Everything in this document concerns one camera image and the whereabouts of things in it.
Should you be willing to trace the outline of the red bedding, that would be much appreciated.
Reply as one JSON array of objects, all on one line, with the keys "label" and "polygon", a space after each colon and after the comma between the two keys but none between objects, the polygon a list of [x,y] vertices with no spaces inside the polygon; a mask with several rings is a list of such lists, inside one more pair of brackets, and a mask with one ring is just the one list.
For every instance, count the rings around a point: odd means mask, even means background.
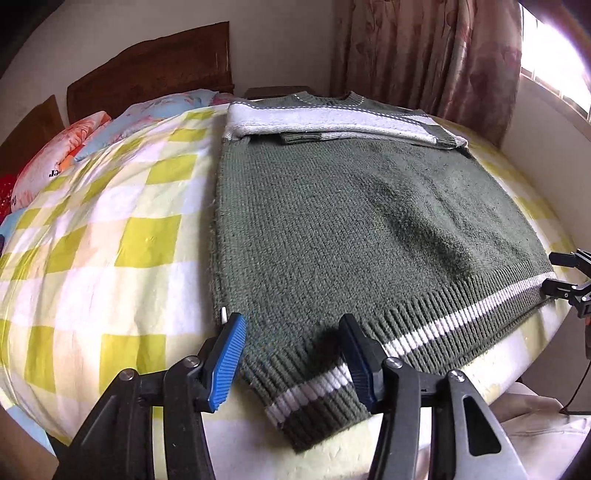
[{"label": "red bedding", "polygon": [[0,176],[0,223],[11,213],[11,197],[16,180],[14,174]]}]

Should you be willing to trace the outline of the light blue folded cloth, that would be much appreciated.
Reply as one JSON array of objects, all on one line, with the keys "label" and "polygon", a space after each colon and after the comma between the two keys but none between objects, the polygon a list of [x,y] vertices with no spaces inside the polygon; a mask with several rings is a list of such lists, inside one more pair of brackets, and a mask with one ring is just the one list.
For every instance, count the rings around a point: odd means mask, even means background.
[{"label": "light blue folded cloth", "polygon": [[16,228],[18,221],[25,212],[25,209],[19,209],[7,215],[0,225],[1,252],[4,252],[8,246],[9,240]]}]

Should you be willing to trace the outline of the dark wooden nightstand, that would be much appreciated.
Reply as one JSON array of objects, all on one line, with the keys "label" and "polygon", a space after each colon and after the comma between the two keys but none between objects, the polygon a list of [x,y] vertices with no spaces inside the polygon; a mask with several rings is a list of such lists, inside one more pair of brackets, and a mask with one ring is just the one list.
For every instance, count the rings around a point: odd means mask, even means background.
[{"label": "dark wooden nightstand", "polygon": [[300,92],[312,93],[308,86],[266,86],[266,87],[252,87],[245,91],[243,97],[247,100],[259,100],[267,98],[276,98],[296,94]]}]

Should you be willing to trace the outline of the blue floral folded quilt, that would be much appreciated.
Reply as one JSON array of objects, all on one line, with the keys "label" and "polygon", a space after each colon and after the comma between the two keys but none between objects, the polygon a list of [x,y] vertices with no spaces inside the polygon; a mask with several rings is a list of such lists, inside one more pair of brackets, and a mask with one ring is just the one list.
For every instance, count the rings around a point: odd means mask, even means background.
[{"label": "blue floral folded quilt", "polygon": [[207,89],[165,95],[129,106],[122,114],[94,131],[73,157],[75,162],[116,143],[145,127],[159,123],[188,110],[221,105],[236,100],[230,93]]}]

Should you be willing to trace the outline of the pink floral curtain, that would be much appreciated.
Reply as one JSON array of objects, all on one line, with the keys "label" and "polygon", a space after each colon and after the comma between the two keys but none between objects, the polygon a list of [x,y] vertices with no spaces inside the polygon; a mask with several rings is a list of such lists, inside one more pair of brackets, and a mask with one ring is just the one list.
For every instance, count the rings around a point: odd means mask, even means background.
[{"label": "pink floral curtain", "polygon": [[518,2],[349,0],[334,13],[332,95],[420,109],[501,145],[521,74]]}]

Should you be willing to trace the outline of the large wooden headboard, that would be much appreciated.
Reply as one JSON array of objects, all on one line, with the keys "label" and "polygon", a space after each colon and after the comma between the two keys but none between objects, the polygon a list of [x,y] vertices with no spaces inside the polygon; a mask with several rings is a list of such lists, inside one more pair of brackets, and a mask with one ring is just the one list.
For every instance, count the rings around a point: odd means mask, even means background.
[{"label": "large wooden headboard", "polygon": [[133,104],[197,89],[235,90],[228,21],[142,41],[121,51],[68,86],[68,120],[74,123],[97,111],[116,117]]}]

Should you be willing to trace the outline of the pink floral folded quilt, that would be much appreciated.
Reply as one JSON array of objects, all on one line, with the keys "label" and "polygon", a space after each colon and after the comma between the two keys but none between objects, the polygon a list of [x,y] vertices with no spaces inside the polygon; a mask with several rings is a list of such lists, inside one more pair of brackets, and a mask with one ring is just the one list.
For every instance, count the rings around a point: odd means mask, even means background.
[{"label": "pink floral folded quilt", "polygon": [[11,194],[11,211],[28,207],[54,177],[73,164],[75,155],[90,136],[110,121],[105,111],[98,111],[76,121],[48,141],[17,176]]}]

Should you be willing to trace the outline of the small wooden headboard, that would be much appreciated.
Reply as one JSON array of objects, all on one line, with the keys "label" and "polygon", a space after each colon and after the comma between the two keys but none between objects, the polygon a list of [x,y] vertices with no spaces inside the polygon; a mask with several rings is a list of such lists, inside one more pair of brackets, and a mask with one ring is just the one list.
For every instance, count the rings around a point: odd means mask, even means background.
[{"label": "small wooden headboard", "polygon": [[0,171],[17,175],[27,163],[64,129],[56,97],[34,107],[2,142]]}]

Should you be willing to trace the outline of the green knit sweater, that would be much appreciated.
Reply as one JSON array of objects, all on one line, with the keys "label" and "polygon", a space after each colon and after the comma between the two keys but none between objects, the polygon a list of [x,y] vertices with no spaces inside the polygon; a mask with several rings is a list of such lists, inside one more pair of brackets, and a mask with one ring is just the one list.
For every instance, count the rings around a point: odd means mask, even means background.
[{"label": "green knit sweater", "polygon": [[214,306],[245,318],[239,373],[297,452],[369,415],[342,316],[444,373],[517,328],[554,274],[463,137],[358,94],[230,104],[214,206]]}]

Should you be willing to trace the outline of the window with bars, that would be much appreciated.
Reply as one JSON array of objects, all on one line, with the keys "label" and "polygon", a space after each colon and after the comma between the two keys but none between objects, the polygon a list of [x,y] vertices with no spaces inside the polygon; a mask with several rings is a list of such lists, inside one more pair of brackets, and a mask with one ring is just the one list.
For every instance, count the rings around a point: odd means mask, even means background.
[{"label": "window with bars", "polygon": [[523,5],[522,72],[590,119],[586,70],[574,46],[554,27],[544,24]]}]

